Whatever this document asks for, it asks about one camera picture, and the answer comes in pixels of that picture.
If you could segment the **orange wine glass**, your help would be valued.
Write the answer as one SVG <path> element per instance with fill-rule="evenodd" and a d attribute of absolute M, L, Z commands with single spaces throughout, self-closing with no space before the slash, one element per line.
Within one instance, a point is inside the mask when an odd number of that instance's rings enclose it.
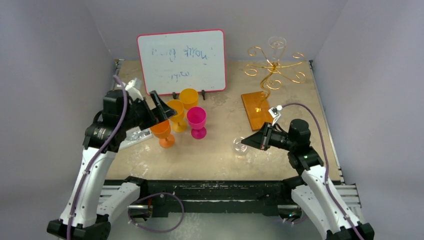
<path fill-rule="evenodd" d="M 152 134 L 159 139 L 159 145 L 162 148 L 171 148 L 175 144 L 175 137 L 171 134 L 171 125 L 169 120 L 165 120 L 150 128 Z"/>

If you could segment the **yellow wine glass front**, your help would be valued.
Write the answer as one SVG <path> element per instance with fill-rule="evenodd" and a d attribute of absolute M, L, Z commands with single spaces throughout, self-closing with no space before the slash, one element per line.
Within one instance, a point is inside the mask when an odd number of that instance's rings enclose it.
<path fill-rule="evenodd" d="M 170 119 L 172 130 L 176 133 L 184 132 L 187 129 L 187 123 L 184 121 L 185 108 L 183 103 L 178 99 L 172 99 L 167 102 L 167 105 L 176 111 L 176 115 Z"/>

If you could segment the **yellow wine glass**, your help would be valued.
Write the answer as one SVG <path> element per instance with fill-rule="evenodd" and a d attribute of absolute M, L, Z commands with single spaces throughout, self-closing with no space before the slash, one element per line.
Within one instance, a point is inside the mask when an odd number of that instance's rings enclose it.
<path fill-rule="evenodd" d="M 176 111 L 176 115 L 170 119 L 172 130 L 176 133 L 184 132 L 187 129 L 187 123 L 184 121 L 185 108 L 183 103 L 178 99 L 172 99 L 167 102 L 167 105 Z"/>
<path fill-rule="evenodd" d="M 198 106 L 199 93 L 193 88 L 186 88 L 179 94 L 179 100 L 186 110 Z"/>

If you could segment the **clear wine glass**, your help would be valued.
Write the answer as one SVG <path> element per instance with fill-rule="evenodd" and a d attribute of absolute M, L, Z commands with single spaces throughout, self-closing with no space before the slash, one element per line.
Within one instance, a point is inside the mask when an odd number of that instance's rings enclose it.
<path fill-rule="evenodd" d="M 269 58 L 271 63 L 277 63 L 281 60 L 286 50 L 287 41 L 282 36 L 272 36 L 268 39 L 268 45 L 272 49 L 272 56 Z"/>
<path fill-rule="evenodd" d="M 236 137 L 232 142 L 233 151 L 237 155 L 244 156 L 248 153 L 248 146 L 242 143 L 244 139 L 244 137 Z"/>

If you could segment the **pink wine glass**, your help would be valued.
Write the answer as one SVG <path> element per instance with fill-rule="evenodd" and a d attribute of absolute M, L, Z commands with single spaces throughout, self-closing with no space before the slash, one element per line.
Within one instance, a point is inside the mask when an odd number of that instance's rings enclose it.
<path fill-rule="evenodd" d="M 186 118 L 191 127 L 191 136 L 194 139 L 201 140 L 207 135 L 205 128 L 207 113 L 200 106 L 194 106 L 187 111 Z"/>

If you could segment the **gold wire wine glass rack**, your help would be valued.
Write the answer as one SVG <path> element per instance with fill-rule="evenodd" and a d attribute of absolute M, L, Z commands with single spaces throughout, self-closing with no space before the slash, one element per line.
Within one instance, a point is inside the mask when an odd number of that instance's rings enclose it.
<path fill-rule="evenodd" d="M 244 93 L 241 95 L 243 107 L 253 132 L 258 131 L 265 122 L 272 121 L 272 116 L 268 112 L 268 108 L 270 107 L 268 98 L 271 96 L 272 90 L 279 90 L 283 86 L 281 80 L 272 79 L 273 75 L 280 75 L 296 84 L 302 84 L 307 80 L 306 75 L 301 71 L 295 73 L 295 79 L 281 72 L 281 69 L 295 67 L 305 63 L 307 61 L 305 55 L 300 52 L 295 52 L 292 54 L 292 57 L 297 60 L 297 62 L 289 65 L 282 65 L 280 59 L 285 52 L 285 47 L 283 46 L 280 49 L 282 50 L 280 55 L 273 56 L 272 58 L 268 58 L 263 49 L 259 46 L 253 46 L 247 50 L 248 55 L 251 57 L 256 56 L 258 52 L 262 53 L 265 58 L 265 64 L 247 64 L 243 68 L 244 73 L 249 77 L 255 77 L 258 75 L 259 69 L 267 71 L 267 75 L 259 82 L 261 91 Z"/>

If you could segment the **white plastic packaged item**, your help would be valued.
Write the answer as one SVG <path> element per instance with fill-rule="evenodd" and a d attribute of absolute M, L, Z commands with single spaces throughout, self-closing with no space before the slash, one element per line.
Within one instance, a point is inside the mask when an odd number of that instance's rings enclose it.
<path fill-rule="evenodd" d="M 119 150 L 121 151 L 133 145 L 139 144 L 152 137 L 153 134 L 150 129 L 139 130 L 138 128 L 133 128 L 126 132 L 126 138 L 121 142 Z"/>

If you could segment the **red framed whiteboard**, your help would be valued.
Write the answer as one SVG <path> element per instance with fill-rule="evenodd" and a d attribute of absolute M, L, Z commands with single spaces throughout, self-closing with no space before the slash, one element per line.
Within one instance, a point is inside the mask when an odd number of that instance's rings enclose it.
<path fill-rule="evenodd" d="M 220 92 L 227 87 L 221 29 L 140 34 L 136 43 L 147 93 Z"/>

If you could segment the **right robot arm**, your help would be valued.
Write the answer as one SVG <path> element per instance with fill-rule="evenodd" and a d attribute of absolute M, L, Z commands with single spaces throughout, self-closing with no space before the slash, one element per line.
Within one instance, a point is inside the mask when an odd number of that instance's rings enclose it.
<path fill-rule="evenodd" d="M 280 196 L 296 203 L 311 220 L 324 240 L 372 240 L 375 232 L 353 213 L 329 178 L 328 169 L 311 146 L 309 124 L 302 119 L 290 122 L 287 132 L 269 122 L 241 140 L 243 145 L 266 151 L 271 147 L 286 150 L 297 177 L 283 180 Z"/>

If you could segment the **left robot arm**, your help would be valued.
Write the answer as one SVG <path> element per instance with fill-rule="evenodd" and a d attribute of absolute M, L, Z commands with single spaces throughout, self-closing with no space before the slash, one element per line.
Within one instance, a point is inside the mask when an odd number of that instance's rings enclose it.
<path fill-rule="evenodd" d="M 72 194 L 58 219 L 51 220 L 47 233 L 63 240 L 106 240 L 116 217 L 134 201 L 149 199 L 147 188 L 125 182 L 122 190 L 99 204 L 109 168 L 119 152 L 127 131 L 149 129 L 177 114 L 156 91 L 149 93 L 153 109 L 138 90 L 110 90 L 102 100 L 102 110 L 85 130 L 80 169 Z"/>

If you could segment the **black whiteboard stand foot right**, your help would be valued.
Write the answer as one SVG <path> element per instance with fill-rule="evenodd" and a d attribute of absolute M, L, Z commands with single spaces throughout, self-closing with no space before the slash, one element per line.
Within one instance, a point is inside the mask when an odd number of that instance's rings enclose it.
<path fill-rule="evenodd" d="M 206 92 L 204 89 L 201 90 L 201 95 L 202 95 L 202 99 L 205 101 L 206 100 Z"/>

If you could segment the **black metal base frame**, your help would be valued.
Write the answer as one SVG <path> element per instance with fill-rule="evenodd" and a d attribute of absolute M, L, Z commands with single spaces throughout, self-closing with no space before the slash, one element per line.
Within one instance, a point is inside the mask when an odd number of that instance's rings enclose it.
<path fill-rule="evenodd" d="M 97 215 L 110 219 L 129 209 L 136 218 L 166 218 L 170 213 L 300 215 L 301 208 L 284 190 L 284 180 L 146 180 L 129 176 L 106 180 L 99 191 L 82 192 Z"/>

